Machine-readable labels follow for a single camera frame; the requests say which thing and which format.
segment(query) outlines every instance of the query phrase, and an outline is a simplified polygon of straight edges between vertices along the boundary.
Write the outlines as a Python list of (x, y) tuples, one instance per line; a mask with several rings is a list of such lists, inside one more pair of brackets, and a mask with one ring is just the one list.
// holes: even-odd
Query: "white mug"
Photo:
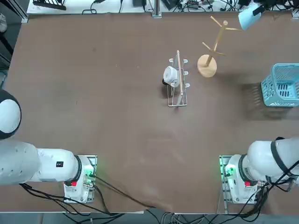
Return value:
[(175, 68), (168, 66), (163, 74), (164, 82), (170, 85), (171, 87), (178, 87), (179, 85), (179, 74), (178, 70)]

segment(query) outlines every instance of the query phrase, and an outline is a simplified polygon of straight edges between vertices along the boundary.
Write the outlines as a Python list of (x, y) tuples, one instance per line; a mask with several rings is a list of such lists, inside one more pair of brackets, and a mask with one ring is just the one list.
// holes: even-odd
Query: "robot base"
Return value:
[[(96, 175), (97, 156), (96, 155), (78, 155), (82, 163), (81, 174), (77, 182), (71, 185), (64, 184), (64, 196), (81, 203), (89, 203), (94, 200), (93, 184), (95, 179), (89, 177), (89, 174)], [(76, 203), (74, 201), (65, 200), (67, 203)]]
[[(255, 186), (247, 186), (242, 180), (239, 172), (239, 159), (241, 155), (233, 155), (225, 167), (225, 175), (228, 181), (229, 191), (233, 203), (245, 204), (248, 199), (257, 191)], [(255, 203), (255, 195), (252, 196), (248, 204)]]

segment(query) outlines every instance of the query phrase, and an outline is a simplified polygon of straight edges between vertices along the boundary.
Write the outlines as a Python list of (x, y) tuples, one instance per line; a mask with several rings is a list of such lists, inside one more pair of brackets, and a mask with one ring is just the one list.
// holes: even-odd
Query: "wire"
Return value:
[(151, 10), (153, 10), (153, 11), (154, 11), (154, 8), (153, 8), (153, 6), (152, 6), (152, 4), (151, 4), (150, 0), (149, 0), (149, 4), (150, 4), (150, 7), (151, 7)]
[[(107, 221), (107, 222), (101, 223), (101, 224), (107, 224), (107, 223), (110, 223), (110, 222), (116, 220), (117, 218), (120, 218), (120, 217), (124, 216), (124, 215), (125, 215), (125, 214), (119, 214), (119, 215), (117, 215), (117, 216), (113, 216), (113, 217), (93, 218), (93, 220), (110, 219), (110, 220)], [(85, 223), (85, 222), (89, 222), (89, 221), (90, 221), (90, 219), (85, 219), (85, 220), (80, 221), (80, 223)]]
[(66, 210), (68, 213), (73, 214), (73, 213), (70, 212), (66, 207), (64, 207), (63, 205), (59, 204), (58, 202), (61, 202), (61, 203), (64, 203), (64, 204), (70, 206), (70, 207), (76, 212), (76, 213), (73, 214), (73, 215), (81, 215), (81, 216), (89, 216), (89, 215), (90, 215), (90, 214), (82, 214), (82, 213), (78, 212), (78, 211), (77, 211), (71, 204), (68, 204), (68, 203), (66, 203), (66, 202), (64, 202), (64, 201), (62, 201), (62, 200), (54, 199), (54, 198), (51, 198), (51, 197), (49, 197), (49, 196), (47, 196), (47, 197), (43, 197), (43, 196), (40, 196), (40, 195), (37, 195), (37, 194), (34, 194), (34, 193), (30, 192), (30, 190), (27, 189), (26, 187), (23, 187), (23, 188), (25, 189), (25, 191), (27, 191), (29, 194), (31, 194), (31, 195), (33, 195), (33, 196), (40, 197), (40, 198), (45, 198), (45, 199), (50, 199), (50, 200), (56, 202), (60, 207), (64, 208), (64, 210)]
[(104, 200), (104, 197), (103, 197), (103, 194), (102, 194), (101, 190), (96, 185), (94, 185), (93, 187), (97, 190), (97, 192), (99, 193), (99, 195), (101, 197), (105, 212), (107, 212), (109, 215), (111, 215), (110, 211), (108, 210), (108, 208), (106, 206), (106, 203), (105, 203), (105, 200)]
[(234, 8), (234, 7), (232, 6), (232, 4), (230, 4), (230, 3), (228, 2), (228, 0), (227, 0), (227, 1), (219, 0), (219, 1), (222, 1), (222, 2), (226, 3), (227, 5), (230, 6), (230, 8)]
[(96, 175), (92, 175), (92, 174), (90, 174), (89, 176), (90, 176), (90, 177), (94, 177), (94, 178), (100, 180), (101, 182), (105, 183), (107, 186), (109, 186), (109, 187), (111, 187), (112, 189), (114, 189), (115, 191), (117, 191), (119, 194), (121, 194), (121, 195), (123, 195), (123, 196), (125, 196), (125, 197), (127, 197), (127, 198), (129, 198), (129, 199), (131, 199), (132, 201), (134, 201), (134, 202), (136, 202), (136, 203), (138, 203), (138, 204), (140, 204), (140, 205), (142, 205), (142, 206), (144, 206), (144, 207), (155, 208), (154, 206), (150, 206), (150, 205), (147, 205), (147, 204), (145, 204), (145, 203), (142, 203), (142, 202), (138, 201), (137, 199), (135, 199), (135, 198), (131, 197), (130, 195), (124, 193), (123, 191), (117, 189), (117, 188), (114, 187), (112, 184), (110, 184), (110, 183), (104, 181), (102, 178), (100, 178), (100, 177), (98, 177), (98, 176), (96, 176)]
[(216, 214), (216, 215), (214, 216), (214, 218), (212, 218), (212, 220), (211, 220), (211, 221), (210, 221), (210, 220), (208, 220), (208, 219), (207, 219), (207, 217), (206, 217), (205, 215), (204, 215), (203, 217), (204, 217), (204, 218), (205, 218), (205, 219), (206, 219), (206, 220), (209, 222), (209, 224), (210, 224), (210, 223), (212, 223), (212, 222), (213, 222), (213, 220), (214, 220), (214, 219), (216, 219), (216, 218), (217, 218), (217, 216), (219, 216), (219, 214)]
[(68, 217), (70, 220), (72, 220), (73, 222), (75, 222), (76, 224), (82, 224), (82, 223), (85, 223), (85, 222), (90, 222), (91, 220), (102, 220), (102, 219), (110, 219), (108, 220), (107, 222), (103, 222), (102, 224), (107, 224), (107, 223), (110, 223), (114, 220), (116, 220), (117, 218), (120, 218), (122, 216), (124, 216), (124, 214), (119, 214), (117, 216), (114, 216), (114, 217), (100, 217), (100, 218), (89, 218), (89, 219), (84, 219), (82, 221), (76, 221), (75, 219), (67, 216), (66, 214), (62, 213), (64, 216)]
[(153, 217), (155, 217), (155, 219), (157, 220), (157, 222), (158, 222), (159, 224), (161, 224), (160, 221), (159, 221), (159, 219), (157, 218), (157, 216), (155, 216), (154, 213), (152, 213), (149, 209), (146, 209), (146, 211), (148, 211)]
[(90, 12), (91, 14), (97, 14), (97, 10), (95, 10), (93, 7), (93, 4), (97, 3), (98, 0), (93, 1), (93, 3), (90, 5), (90, 9), (84, 9), (82, 11), (82, 15), (84, 14), (84, 12)]
[[(123, 0), (121, 0), (121, 7), (122, 7), (122, 1), (123, 1)], [(120, 7), (120, 10), (118, 11), (118, 13), (121, 13), (121, 7)]]
[(73, 201), (73, 202), (76, 202), (76, 203), (78, 203), (78, 204), (80, 204), (80, 205), (83, 205), (83, 206), (85, 206), (85, 207), (87, 207), (87, 208), (90, 208), (90, 209), (93, 209), (93, 210), (95, 210), (95, 211), (99, 211), (99, 212), (102, 212), (102, 213), (104, 213), (104, 214), (106, 214), (106, 215), (109, 215), (109, 214), (107, 214), (105, 211), (101, 211), (101, 210), (99, 210), (99, 209), (97, 209), (97, 208), (95, 208), (95, 207), (92, 207), (92, 206), (89, 206), (89, 205), (87, 205), (87, 204), (81, 203), (81, 202), (76, 201), (76, 200), (74, 200), (74, 199), (71, 199), (71, 198), (68, 198), (68, 197), (64, 197), (64, 196), (51, 195), (51, 194), (48, 194), (48, 193), (45, 193), (45, 192), (36, 190), (36, 189), (34, 189), (33, 187), (31, 187), (30, 185), (28, 185), (28, 184), (26, 184), (26, 185), (24, 185), (24, 184), (20, 184), (20, 185), (21, 185), (22, 187), (25, 186), (25, 187), (23, 187), (24, 189), (27, 188), (27, 189), (30, 190), (30, 191), (33, 191), (33, 192), (36, 192), (36, 193), (39, 193), (39, 194), (42, 194), (42, 195), (45, 195), (45, 196), (49, 196), (49, 197), (51, 197), (51, 198), (54, 197), (54, 198), (61, 198), (61, 199), (63, 199), (63, 200)]
[(207, 11), (205, 10), (205, 8), (203, 8), (202, 6), (200, 6), (200, 8), (202, 8), (207, 13)]
[(213, 10), (213, 5), (211, 5), (211, 3), (210, 3), (210, 1), (209, 0), (206, 0), (207, 2), (208, 2), (208, 4), (209, 4), (209, 7), (208, 7), (208, 9), (211, 9), (212, 10), (212, 12), (214, 11)]
[(162, 217), (161, 217), (161, 224), (163, 224), (163, 220), (165, 220), (165, 217), (168, 215), (168, 214), (170, 214), (170, 212), (164, 212), (164, 214), (162, 215)]
[(259, 217), (260, 213), (261, 213), (261, 209), (258, 211), (257, 216), (254, 219), (252, 219), (252, 220), (246, 220), (243, 217), (241, 217), (241, 219), (244, 220), (244, 221), (246, 221), (246, 222), (252, 223), (252, 222), (254, 222), (254, 221), (257, 220), (257, 218)]
[(187, 220), (187, 218), (186, 218), (184, 215), (182, 215), (182, 217), (183, 217), (183, 219), (184, 219), (186, 222), (189, 222), (189, 221)]

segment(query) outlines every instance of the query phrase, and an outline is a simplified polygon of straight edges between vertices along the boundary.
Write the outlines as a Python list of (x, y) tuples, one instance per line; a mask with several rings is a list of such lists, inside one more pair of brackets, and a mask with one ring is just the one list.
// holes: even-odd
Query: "floor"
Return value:
[[(160, 210), (152, 210), (152, 212), (157, 216), (159, 221), (161, 220), (163, 212)], [(101, 217), (102, 215), (93, 213), (90, 215), (92, 218)], [(170, 217), (166, 217), (165, 223), (170, 223)], [(188, 221), (192, 221), (196, 219), (197, 215), (185, 215)], [(206, 215), (206, 217), (211, 220), (214, 215)], [(73, 219), (77, 221), (85, 220), (86, 217), (77, 217), (72, 216)], [(228, 219), (227, 216), (218, 216), (213, 223), (219, 224), (220, 222), (223, 222), (224, 220)], [(256, 221), (253, 222), (253, 224), (295, 224), (298, 223), (299, 217), (283, 217), (283, 216), (268, 216), (268, 215), (261, 215)], [(92, 223), (94, 224), (101, 224), (104, 221), (100, 220), (94, 220)], [(0, 214), (0, 223), (1, 224), (73, 224), (74, 222), (66, 218), (64, 215), (59, 213), (11, 213), (11, 214)], [(157, 220), (148, 212), (145, 212), (144, 214), (126, 214), (123, 217), (115, 220), (112, 222), (113, 224), (158, 224)], [(236, 218), (235, 220), (226, 222), (227, 224), (243, 224), (246, 223), (245, 221), (242, 221), (239, 218)], [(208, 224), (207, 220), (203, 220), (201, 224)]]
[[(22, 4), (22, 7), (24, 9), (27, 8), (29, 0), (19, 0)], [(12, 13), (9, 9), (7, 9), (4, 5), (0, 4), (0, 12), (2, 12), (6, 18), (7, 18), (7, 24), (8, 28), (5, 33), (5, 37), (9, 41), (9, 43), (12, 45), (12, 47), (15, 46), (17, 36), (20, 31), (21, 27), (21, 20), (20, 18)], [(2, 53), (4, 56), (6, 56), (8, 59), (11, 59), (11, 55), (7, 52), (7, 50), (4, 48), (2, 44), (0, 44), (0, 53)], [(0, 69), (6, 68), (4, 64), (0, 62)], [(161, 210), (151, 210), (159, 220), (161, 220), (161, 217), (163, 215), (163, 211)], [(82, 221), (86, 219), (86, 217), (77, 217), (74, 215), (69, 215), (73, 219), (77, 221)], [(99, 213), (92, 213), (89, 217), (96, 218), (101, 217), (102, 215)], [(170, 223), (170, 217), (167, 216), (166, 223)], [(194, 220), (197, 217), (200, 217), (199, 215), (186, 215), (185, 216), (188, 220)], [(212, 219), (214, 215), (207, 215), (208, 219)], [(218, 224), (224, 220), (228, 219), (227, 216), (220, 215), (218, 216), (213, 223)], [(94, 220), (93, 223), (103, 223), (104, 221), (100, 220)], [(66, 218), (61, 213), (0, 213), (0, 223), (1, 224), (72, 224), (73, 221)], [(120, 224), (120, 223), (144, 223), (144, 224), (155, 224), (158, 223), (157, 220), (148, 212), (145, 212), (144, 214), (126, 214), (123, 217), (113, 221), (113, 224)], [(202, 224), (207, 224), (207, 220), (203, 220), (201, 222)], [(228, 224), (242, 224), (245, 223), (245, 221), (242, 221), (239, 218), (236, 218), (235, 220), (227, 222)], [(295, 224), (299, 223), (299, 217), (285, 217), (285, 216), (268, 216), (268, 215), (261, 215), (256, 221), (253, 222), (254, 224)]]

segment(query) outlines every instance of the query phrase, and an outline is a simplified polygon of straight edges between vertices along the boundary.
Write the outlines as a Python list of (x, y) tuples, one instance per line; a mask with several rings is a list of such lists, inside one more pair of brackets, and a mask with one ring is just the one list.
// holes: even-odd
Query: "round wooden base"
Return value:
[(208, 57), (209, 55), (203, 55), (197, 61), (198, 72), (206, 78), (212, 77), (213, 75), (215, 75), (217, 71), (217, 63), (213, 57), (209, 66), (206, 66), (206, 61)]

